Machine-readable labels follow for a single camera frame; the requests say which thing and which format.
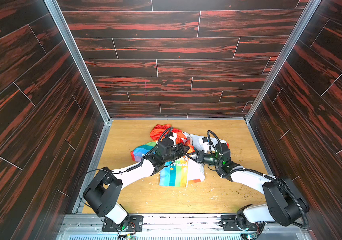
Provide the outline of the colourful rainbow kids jacket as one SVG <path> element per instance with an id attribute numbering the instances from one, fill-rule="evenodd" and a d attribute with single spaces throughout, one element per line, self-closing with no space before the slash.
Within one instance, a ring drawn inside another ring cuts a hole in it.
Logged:
<path id="1" fill-rule="evenodd" d="M 160 171 L 159 185 L 162 187 L 187 187 L 190 181 L 195 183 L 204 181 L 206 179 L 204 165 L 194 161 L 198 158 L 196 153 L 198 151 L 203 151 L 205 154 L 215 153 L 220 150 L 217 146 L 219 142 L 226 147 L 229 145 L 225 140 L 218 141 L 213 134 L 204 137 L 173 129 L 169 136 L 177 144 L 188 146 L 188 153 L 192 155 L 165 163 L 164 169 Z"/>

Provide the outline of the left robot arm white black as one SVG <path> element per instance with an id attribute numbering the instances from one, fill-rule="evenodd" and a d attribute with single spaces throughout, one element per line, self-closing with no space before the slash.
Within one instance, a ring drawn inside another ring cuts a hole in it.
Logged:
<path id="1" fill-rule="evenodd" d="M 138 180 L 157 174 L 164 169 L 166 163 L 184 157 L 189 149 L 189 146 L 175 144 L 172 139 L 164 138 L 142 155 L 137 164 L 118 170 L 107 167 L 98 170 L 82 196 L 98 217 L 105 217 L 124 229 L 128 225 L 129 213 L 117 203 L 121 190 Z"/>

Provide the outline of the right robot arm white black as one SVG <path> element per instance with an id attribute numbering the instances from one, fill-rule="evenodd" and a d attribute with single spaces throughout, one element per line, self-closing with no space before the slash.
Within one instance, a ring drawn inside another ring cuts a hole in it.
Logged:
<path id="1" fill-rule="evenodd" d="M 233 162 L 230 149 L 223 143 L 208 152 L 189 153 L 187 157 L 198 164 L 214 167 L 221 179 L 248 186 L 265 196 L 265 204 L 244 206 L 236 213 L 239 229 L 246 230 L 252 224 L 265 222 L 284 227 L 309 227 L 310 206 L 292 180 L 266 175 Z"/>

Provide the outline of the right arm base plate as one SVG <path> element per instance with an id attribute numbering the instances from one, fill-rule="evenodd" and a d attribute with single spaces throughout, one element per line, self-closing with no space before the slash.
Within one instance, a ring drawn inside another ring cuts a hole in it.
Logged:
<path id="1" fill-rule="evenodd" d="M 221 215 L 219 226 L 223 227 L 224 231 L 254 231 L 260 232 L 265 224 L 262 222 L 250 223 L 248 219 L 240 215 Z"/>

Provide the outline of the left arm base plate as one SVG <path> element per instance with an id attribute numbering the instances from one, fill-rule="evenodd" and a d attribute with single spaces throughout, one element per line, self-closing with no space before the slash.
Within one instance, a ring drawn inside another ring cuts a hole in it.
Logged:
<path id="1" fill-rule="evenodd" d="M 141 232 L 142 224 L 143 216 L 141 215 L 128 215 L 120 224 L 104 217 L 102 232 Z"/>

